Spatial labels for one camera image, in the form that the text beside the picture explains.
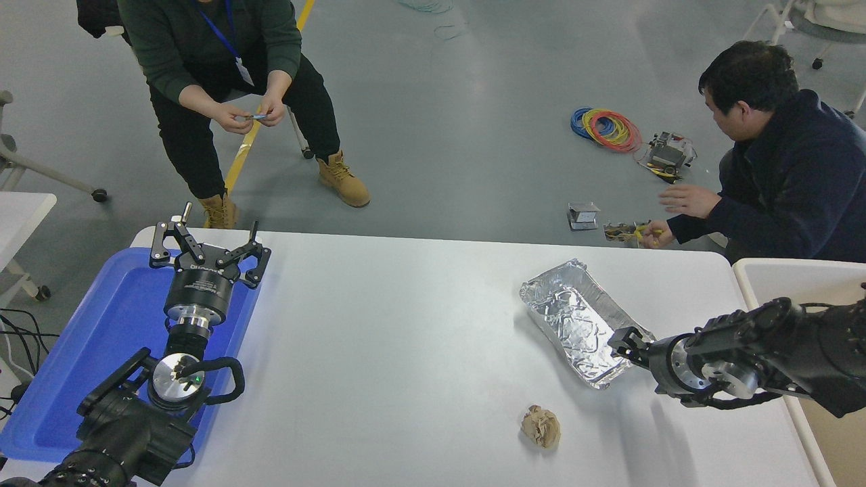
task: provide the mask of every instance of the crumpled brown paper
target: crumpled brown paper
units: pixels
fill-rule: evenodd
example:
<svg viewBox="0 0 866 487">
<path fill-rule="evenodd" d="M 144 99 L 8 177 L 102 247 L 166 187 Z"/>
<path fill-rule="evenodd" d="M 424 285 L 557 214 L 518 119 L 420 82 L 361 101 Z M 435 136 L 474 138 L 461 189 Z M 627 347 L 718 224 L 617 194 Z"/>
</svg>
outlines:
<svg viewBox="0 0 866 487">
<path fill-rule="evenodd" d="M 556 414 L 540 406 L 529 406 L 523 416 L 520 429 L 541 448 L 553 448 L 559 444 L 559 421 Z"/>
</svg>

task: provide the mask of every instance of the tan boot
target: tan boot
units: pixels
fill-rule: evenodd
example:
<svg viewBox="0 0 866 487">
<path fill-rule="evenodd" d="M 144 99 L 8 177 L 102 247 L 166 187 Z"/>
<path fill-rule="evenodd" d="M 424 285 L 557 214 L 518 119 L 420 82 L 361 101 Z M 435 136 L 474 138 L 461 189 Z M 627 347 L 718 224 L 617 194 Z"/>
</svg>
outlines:
<svg viewBox="0 0 866 487">
<path fill-rule="evenodd" d="M 237 209 L 228 193 L 210 198 L 199 199 L 204 207 L 204 214 L 207 219 L 204 221 L 204 228 L 223 228 L 233 229 L 237 223 L 237 218 L 241 215 L 241 211 Z"/>
<path fill-rule="evenodd" d="M 322 159 L 319 161 L 319 181 L 323 185 L 337 190 L 339 197 L 347 205 L 360 208 L 370 203 L 370 193 L 367 187 L 354 174 L 349 172 L 349 166 L 343 164 L 343 151 L 339 151 L 327 158 L 327 164 Z"/>
</svg>

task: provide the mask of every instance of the hand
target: hand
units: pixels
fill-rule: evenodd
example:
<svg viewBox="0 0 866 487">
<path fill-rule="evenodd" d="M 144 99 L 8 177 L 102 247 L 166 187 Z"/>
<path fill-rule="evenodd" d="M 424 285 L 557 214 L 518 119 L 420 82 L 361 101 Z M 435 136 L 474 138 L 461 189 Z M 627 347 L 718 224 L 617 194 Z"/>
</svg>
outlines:
<svg viewBox="0 0 866 487">
<path fill-rule="evenodd" d="M 262 97 L 262 113 L 267 117 L 259 120 L 265 127 L 274 127 L 286 116 L 286 106 L 282 104 L 282 97 L 270 92 Z"/>
<path fill-rule="evenodd" d="M 249 117 L 250 112 L 242 110 L 230 103 L 220 103 L 209 116 L 216 121 L 226 132 L 247 133 L 253 128 L 253 121 L 243 117 Z"/>
<path fill-rule="evenodd" d="M 668 213 L 681 213 L 690 217 L 706 218 L 721 201 L 721 196 L 695 185 L 671 186 L 658 195 L 658 202 L 667 206 Z"/>
<path fill-rule="evenodd" d="M 670 231 L 668 222 L 653 220 L 641 231 L 641 246 L 645 249 L 661 249 L 674 241 L 674 232 Z"/>
</svg>

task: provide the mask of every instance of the man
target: man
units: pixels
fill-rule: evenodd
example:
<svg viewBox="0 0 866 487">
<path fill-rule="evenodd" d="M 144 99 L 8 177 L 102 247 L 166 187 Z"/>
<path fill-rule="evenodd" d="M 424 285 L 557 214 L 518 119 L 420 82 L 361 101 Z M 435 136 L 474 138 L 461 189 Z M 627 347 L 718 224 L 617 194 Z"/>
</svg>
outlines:
<svg viewBox="0 0 866 487">
<path fill-rule="evenodd" d="M 210 121 L 247 133 L 252 114 L 225 101 L 233 89 L 262 96 L 265 127 L 289 105 L 319 160 L 320 181 L 347 204 L 370 202 L 343 162 L 331 98 L 301 53 L 289 0 L 119 0 L 132 50 L 147 78 L 159 136 L 175 169 L 205 209 L 206 228 L 233 228 Z"/>
<path fill-rule="evenodd" d="M 734 141 L 718 194 L 671 186 L 643 246 L 718 231 L 725 256 L 866 263 L 866 133 L 810 90 L 799 90 L 780 46 L 737 42 L 698 81 L 719 129 Z"/>
</svg>

